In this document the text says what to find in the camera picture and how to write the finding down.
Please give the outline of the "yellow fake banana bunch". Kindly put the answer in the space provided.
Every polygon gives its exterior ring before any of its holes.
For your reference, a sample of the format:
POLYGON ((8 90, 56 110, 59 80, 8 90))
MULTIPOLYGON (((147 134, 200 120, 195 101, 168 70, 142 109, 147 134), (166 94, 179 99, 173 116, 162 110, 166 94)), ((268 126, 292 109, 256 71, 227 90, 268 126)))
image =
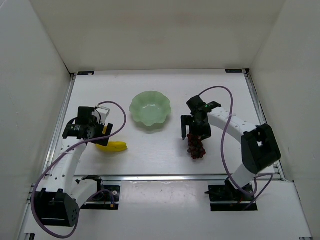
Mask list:
POLYGON ((95 144, 95 146, 103 152, 123 152, 128 149, 128 146, 125 142, 122 141, 109 141, 107 146, 102 146, 100 144, 95 144))

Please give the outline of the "dark red fake grapes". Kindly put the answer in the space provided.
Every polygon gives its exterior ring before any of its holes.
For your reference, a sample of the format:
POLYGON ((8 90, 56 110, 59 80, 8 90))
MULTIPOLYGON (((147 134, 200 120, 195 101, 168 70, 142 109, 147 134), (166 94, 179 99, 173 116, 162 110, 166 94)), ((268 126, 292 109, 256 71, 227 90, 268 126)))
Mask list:
POLYGON ((201 159, 206 154, 202 139, 200 136, 188 134, 188 149, 187 152, 190 154, 191 158, 194 160, 201 159))

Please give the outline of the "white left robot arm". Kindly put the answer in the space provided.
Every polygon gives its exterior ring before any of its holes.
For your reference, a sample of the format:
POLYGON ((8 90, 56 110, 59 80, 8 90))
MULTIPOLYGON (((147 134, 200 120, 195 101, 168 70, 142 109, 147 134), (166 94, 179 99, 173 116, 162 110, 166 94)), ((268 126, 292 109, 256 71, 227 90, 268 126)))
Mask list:
POLYGON ((77 117, 67 123, 62 134, 62 158, 40 181, 33 197, 38 221, 44 226, 73 227, 82 205, 101 190, 99 176, 75 179, 74 175, 88 140, 107 146, 113 128, 106 123, 109 113, 106 107, 80 106, 77 117))

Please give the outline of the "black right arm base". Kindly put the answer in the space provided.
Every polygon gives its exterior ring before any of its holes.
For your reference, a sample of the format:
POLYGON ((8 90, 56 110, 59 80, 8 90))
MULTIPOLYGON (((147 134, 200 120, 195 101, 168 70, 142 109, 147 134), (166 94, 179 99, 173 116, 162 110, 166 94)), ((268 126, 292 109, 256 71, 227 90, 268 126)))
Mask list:
POLYGON ((244 186, 243 190, 251 195, 247 195, 238 189, 231 189, 230 184, 209 185, 204 193, 209 196, 211 212, 242 212, 257 211, 258 207, 254 201, 254 188, 251 183, 244 186))

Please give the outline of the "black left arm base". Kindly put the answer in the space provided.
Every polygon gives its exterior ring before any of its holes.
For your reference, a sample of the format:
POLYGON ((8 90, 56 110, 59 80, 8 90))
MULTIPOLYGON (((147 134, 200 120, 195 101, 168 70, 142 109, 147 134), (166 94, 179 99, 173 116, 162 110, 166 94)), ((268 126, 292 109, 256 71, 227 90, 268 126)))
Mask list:
POLYGON ((100 176, 87 175, 76 179, 71 190, 71 198, 81 210, 119 209, 120 185, 106 185, 100 176))

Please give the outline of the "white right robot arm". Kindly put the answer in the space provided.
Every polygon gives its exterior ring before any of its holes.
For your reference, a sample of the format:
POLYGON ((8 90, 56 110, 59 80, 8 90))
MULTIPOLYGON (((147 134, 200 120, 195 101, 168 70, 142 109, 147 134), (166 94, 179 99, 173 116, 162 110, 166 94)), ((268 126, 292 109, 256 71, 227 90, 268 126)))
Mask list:
POLYGON ((227 169, 226 189, 230 194, 247 194, 245 186, 258 178, 261 171, 281 158, 273 129, 268 124, 246 122, 221 104, 204 102, 199 95, 187 101, 189 115, 181 116, 181 137, 188 140, 188 153, 193 159, 205 155, 203 141, 212 136, 211 127, 222 130, 222 138, 230 135, 241 145, 242 163, 234 173, 227 169))

